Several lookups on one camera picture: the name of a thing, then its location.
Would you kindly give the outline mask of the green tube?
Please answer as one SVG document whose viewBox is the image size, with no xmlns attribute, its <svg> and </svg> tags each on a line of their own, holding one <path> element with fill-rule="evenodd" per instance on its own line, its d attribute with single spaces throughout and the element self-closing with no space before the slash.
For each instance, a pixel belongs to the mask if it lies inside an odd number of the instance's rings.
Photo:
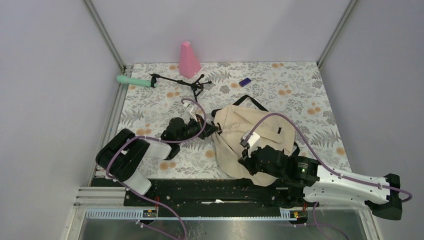
<svg viewBox="0 0 424 240">
<path fill-rule="evenodd" d="M 144 79 L 128 77 L 125 75 L 118 75 L 116 77 L 116 81 L 121 84 L 129 84 L 129 85 L 135 85 L 135 86 L 141 86 L 141 87 L 150 87 L 150 88 L 157 87 L 157 83 L 155 80 L 144 80 Z"/>
</svg>

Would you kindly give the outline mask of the beige canvas backpack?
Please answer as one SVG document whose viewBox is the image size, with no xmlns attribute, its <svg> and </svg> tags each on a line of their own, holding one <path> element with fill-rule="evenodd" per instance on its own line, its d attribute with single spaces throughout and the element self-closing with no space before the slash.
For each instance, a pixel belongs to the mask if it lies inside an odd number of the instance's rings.
<svg viewBox="0 0 424 240">
<path fill-rule="evenodd" d="M 263 172 L 250 175 L 238 162 L 244 150 L 241 144 L 244 135 L 269 114 L 269 111 L 253 98 L 251 102 L 256 108 L 241 106 L 248 98 L 248 95 L 244 95 L 235 103 L 212 111 L 213 124 L 218 127 L 211 136 L 215 157 L 219 168 L 230 177 L 249 179 L 254 185 L 267 187 L 276 181 L 276 177 Z M 258 147 L 270 146 L 286 155 L 291 155 L 295 149 L 295 128 L 282 117 L 268 117 L 254 129 L 254 134 L 259 136 L 256 142 Z"/>
</svg>

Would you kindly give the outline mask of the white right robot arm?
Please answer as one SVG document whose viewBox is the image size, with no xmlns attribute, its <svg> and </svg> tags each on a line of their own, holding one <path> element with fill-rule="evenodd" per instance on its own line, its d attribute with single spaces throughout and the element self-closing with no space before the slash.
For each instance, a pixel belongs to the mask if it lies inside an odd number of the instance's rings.
<svg viewBox="0 0 424 240">
<path fill-rule="evenodd" d="M 368 209 L 381 219 L 401 220 L 403 203 L 410 201 L 412 194 L 401 189 L 399 175 L 361 175 L 330 167 L 317 155 L 286 155 L 269 145 L 260 147 L 255 130 L 271 116 L 272 113 L 264 116 L 240 139 L 244 150 L 238 162 L 250 175 L 265 173 L 281 180 L 288 187 L 286 198 L 293 206 L 303 202 L 349 204 Z"/>
</svg>

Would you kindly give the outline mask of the black compass tool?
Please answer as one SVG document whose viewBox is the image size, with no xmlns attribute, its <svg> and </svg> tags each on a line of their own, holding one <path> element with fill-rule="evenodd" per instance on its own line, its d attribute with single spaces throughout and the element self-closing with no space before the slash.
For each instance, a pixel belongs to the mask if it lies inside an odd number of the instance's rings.
<svg viewBox="0 0 424 240">
<path fill-rule="evenodd" d="M 152 87 L 153 87 L 153 84 L 157 83 L 158 79 L 163 79 L 163 80 L 174 82 L 174 83 L 177 83 L 177 84 L 180 84 L 180 85 L 183 85 L 183 86 L 190 87 L 192 92 L 193 92 L 195 102 L 198 102 L 198 96 L 204 91 L 205 85 L 212 84 L 212 81 L 210 81 L 210 80 L 206 81 L 206 82 L 200 82 L 200 80 L 205 77 L 204 74 L 201 74 L 200 77 L 194 82 L 186 82 L 184 80 L 172 79 L 172 78 L 169 78 L 169 77 L 161 76 L 161 75 L 156 74 L 156 73 L 152 73 L 152 74 L 150 74 L 150 76 L 151 76 L 151 86 Z"/>
</svg>

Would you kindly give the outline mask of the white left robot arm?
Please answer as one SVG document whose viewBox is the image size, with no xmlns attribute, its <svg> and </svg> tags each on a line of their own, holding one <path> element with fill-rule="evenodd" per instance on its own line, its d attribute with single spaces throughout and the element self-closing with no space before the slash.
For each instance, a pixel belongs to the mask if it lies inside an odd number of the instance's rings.
<svg viewBox="0 0 424 240">
<path fill-rule="evenodd" d="M 152 183 L 138 172 L 142 160 L 171 160 L 180 152 L 182 143 L 195 138 L 204 140 L 219 129 L 207 123 L 206 112 L 195 100 L 184 98 L 181 103 L 189 115 L 188 122 L 181 117 L 172 118 L 160 138 L 136 135 L 124 128 L 96 155 L 95 162 L 105 170 L 106 177 L 134 191 L 144 206 L 154 202 L 155 192 Z"/>
</svg>

